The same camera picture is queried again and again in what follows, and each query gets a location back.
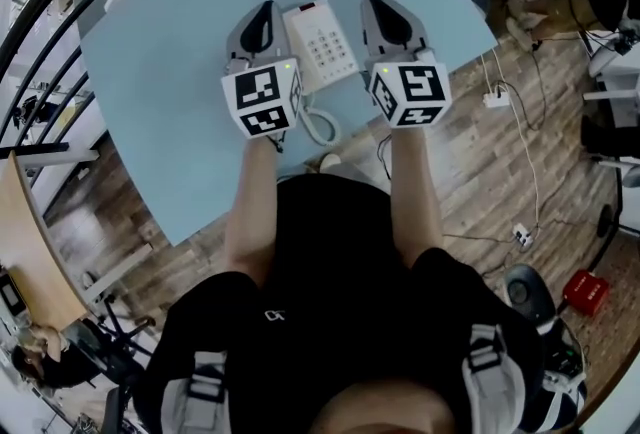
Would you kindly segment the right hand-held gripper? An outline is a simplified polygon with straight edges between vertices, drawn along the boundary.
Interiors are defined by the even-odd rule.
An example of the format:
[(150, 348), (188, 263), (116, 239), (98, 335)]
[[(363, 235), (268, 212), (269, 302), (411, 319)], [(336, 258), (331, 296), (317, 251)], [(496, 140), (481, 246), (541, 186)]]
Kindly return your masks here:
[(395, 0), (362, 0), (366, 90), (391, 128), (437, 123), (452, 105), (449, 74), (422, 22)]

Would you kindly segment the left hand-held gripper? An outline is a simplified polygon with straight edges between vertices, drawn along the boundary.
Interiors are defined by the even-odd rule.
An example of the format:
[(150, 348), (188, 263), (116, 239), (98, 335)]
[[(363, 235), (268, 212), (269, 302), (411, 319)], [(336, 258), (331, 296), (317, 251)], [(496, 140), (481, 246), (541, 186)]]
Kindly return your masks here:
[(302, 79), (280, 6), (267, 0), (246, 14), (226, 50), (221, 84), (232, 119), (248, 139), (283, 140), (297, 123)]

